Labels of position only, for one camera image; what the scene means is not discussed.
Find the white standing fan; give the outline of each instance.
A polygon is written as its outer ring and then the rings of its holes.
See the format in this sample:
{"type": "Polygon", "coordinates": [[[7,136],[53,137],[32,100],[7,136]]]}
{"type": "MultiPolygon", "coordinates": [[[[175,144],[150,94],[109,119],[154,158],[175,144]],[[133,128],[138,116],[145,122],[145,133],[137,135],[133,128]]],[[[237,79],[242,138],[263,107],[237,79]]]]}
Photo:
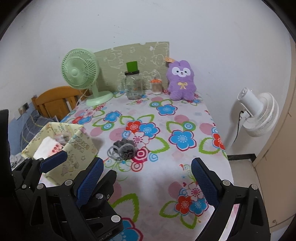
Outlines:
{"type": "Polygon", "coordinates": [[[261,93],[256,97],[251,90],[244,88],[237,96],[237,100],[245,111],[241,111],[237,132],[234,131],[232,134],[226,149],[236,140],[242,127],[249,136],[260,137],[274,127],[279,117],[279,105],[270,93],[261,93]]]}
{"type": "Polygon", "coordinates": [[[62,75],[65,81],[74,89],[91,89],[92,95],[86,99],[87,106],[100,105],[113,97],[110,91],[100,91],[97,78],[100,72],[95,55],[85,49],[73,49],[62,61],[62,75]]]}

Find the wooden chair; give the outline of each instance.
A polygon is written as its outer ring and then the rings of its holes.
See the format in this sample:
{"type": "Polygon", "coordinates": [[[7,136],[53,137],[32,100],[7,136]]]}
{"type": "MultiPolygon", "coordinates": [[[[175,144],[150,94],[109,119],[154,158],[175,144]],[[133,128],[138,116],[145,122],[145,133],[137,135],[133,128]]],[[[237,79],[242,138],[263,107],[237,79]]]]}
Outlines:
{"type": "Polygon", "coordinates": [[[69,102],[72,109],[75,108],[78,99],[86,90],[76,90],[70,86],[61,86],[45,91],[39,97],[33,97],[32,102],[35,109],[44,117],[53,118],[56,116],[59,120],[62,120],[69,112],[66,101],[69,102]]]}

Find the floral tablecloth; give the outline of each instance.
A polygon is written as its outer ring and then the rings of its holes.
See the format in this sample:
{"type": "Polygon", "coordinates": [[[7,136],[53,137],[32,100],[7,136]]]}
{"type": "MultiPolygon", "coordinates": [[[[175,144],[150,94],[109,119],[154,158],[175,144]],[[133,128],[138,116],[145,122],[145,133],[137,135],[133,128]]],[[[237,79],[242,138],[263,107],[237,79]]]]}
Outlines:
{"type": "MultiPolygon", "coordinates": [[[[195,157],[233,183],[220,135],[198,94],[192,102],[171,101],[167,91],[148,91],[132,101],[116,92],[99,106],[81,103],[62,122],[84,125],[104,160],[104,173],[117,171],[109,202],[123,217],[124,230],[113,241],[197,238],[214,208],[192,175],[195,157]],[[138,151],[131,160],[118,163],[107,150],[123,137],[133,140],[138,151]]],[[[234,219],[235,211],[221,240],[227,239],[234,219]]]]}

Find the fan base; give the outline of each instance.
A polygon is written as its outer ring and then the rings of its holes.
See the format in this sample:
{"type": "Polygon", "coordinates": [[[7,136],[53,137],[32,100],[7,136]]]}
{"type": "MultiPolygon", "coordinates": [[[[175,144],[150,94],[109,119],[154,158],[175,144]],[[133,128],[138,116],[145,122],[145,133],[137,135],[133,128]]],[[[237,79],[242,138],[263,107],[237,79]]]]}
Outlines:
{"type": "Polygon", "coordinates": [[[112,99],[113,94],[110,91],[101,91],[99,92],[99,96],[94,97],[94,95],[91,95],[86,99],[86,105],[87,106],[95,106],[100,105],[108,100],[112,99]]]}

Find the floor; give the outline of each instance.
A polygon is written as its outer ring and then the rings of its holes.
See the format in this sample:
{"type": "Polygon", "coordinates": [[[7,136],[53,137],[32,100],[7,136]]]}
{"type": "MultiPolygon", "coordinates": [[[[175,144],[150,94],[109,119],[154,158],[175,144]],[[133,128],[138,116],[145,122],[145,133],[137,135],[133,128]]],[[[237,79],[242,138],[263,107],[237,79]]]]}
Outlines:
{"type": "MultiPolygon", "coordinates": [[[[249,187],[251,184],[256,184],[262,193],[257,172],[253,167],[251,160],[229,161],[229,164],[235,186],[249,187]]],[[[286,229],[287,227],[284,227],[276,232],[273,232],[271,234],[271,241],[278,241],[286,229]]]]}

